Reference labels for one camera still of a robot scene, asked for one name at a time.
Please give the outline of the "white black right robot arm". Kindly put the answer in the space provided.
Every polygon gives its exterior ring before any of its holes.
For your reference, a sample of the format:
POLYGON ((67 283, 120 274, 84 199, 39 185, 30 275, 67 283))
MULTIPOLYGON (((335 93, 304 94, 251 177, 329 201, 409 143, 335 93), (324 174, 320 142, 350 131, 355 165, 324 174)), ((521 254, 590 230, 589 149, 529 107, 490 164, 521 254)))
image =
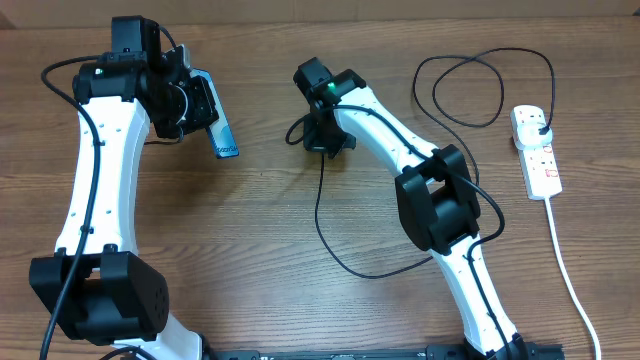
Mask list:
POLYGON ((335 157, 362 142, 393 175, 400 223, 439 265, 463 321, 468 358, 527 358, 483 258, 478 200, 488 195, 471 181, 462 152, 417 136, 351 69, 334 75, 313 57, 293 81, 310 106, 300 120, 306 150, 335 157))

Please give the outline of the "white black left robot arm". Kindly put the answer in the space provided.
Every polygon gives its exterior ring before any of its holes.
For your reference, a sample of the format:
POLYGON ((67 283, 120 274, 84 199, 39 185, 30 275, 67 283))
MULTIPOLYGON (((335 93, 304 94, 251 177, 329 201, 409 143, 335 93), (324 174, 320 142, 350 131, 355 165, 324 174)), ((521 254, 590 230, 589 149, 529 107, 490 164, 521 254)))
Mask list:
POLYGON ((211 75, 168 31, 142 16, 111 23, 111 48, 81 57, 66 100, 80 143, 69 211, 51 256, 29 283, 50 312, 49 331, 128 359, 211 359, 206 338, 171 313, 164 276, 139 255, 134 228, 139 164, 149 134, 176 145, 205 131, 218 158, 239 151, 211 75))

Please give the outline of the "blue Galaxy smartphone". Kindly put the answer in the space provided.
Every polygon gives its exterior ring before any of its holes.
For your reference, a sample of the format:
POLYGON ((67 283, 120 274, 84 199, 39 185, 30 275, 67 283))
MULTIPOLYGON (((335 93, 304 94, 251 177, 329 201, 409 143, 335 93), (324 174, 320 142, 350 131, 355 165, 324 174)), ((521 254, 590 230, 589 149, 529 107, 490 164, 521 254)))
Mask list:
POLYGON ((202 76, 209 85, 214 102, 215 110, 218 113, 218 119, 215 120, 207 129, 209 140, 214 149, 214 153, 218 159, 232 158, 239 155, 239 149, 228 123, 227 116, 222 107, 221 100, 216 90, 211 75, 201 69, 192 69, 190 72, 192 77, 202 76))

